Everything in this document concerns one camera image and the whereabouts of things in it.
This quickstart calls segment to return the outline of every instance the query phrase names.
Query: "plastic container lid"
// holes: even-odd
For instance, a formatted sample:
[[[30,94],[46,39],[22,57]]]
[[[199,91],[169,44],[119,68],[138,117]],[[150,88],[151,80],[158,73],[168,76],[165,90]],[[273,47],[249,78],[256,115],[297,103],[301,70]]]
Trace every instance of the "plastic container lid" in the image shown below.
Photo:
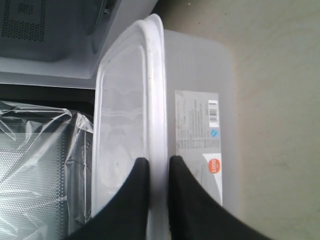
[[[92,216],[117,193],[136,158],[145,157],[151,173],[147,236],[167,238],[166,69],[157,15],[136,21],[102,59],[94,116]]]

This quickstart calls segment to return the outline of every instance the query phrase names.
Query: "label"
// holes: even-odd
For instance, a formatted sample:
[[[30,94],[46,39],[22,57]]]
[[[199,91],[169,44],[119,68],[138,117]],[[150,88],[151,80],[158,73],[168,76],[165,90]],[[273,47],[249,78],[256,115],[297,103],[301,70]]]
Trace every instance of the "label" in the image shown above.
[[[222,205],[222,154],[217,93],[175,91],[176,154]]]

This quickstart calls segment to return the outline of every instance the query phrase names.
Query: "white sticker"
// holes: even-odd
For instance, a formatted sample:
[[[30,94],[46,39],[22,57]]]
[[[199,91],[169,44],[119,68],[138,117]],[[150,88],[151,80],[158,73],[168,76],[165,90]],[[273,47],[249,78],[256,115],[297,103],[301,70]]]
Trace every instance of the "white sticker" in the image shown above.
[[[210,128],[219,128],[219,104],[217,100],[208,101],[208,111]]]

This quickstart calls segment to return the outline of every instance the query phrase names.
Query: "floor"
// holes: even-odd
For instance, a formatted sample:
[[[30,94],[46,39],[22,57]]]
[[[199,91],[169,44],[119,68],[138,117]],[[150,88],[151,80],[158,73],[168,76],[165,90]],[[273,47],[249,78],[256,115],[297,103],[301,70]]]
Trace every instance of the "floor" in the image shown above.
[[[238,217],[276,240],[320,239],[320,1],[161,0],[155,12],[233,57]]]

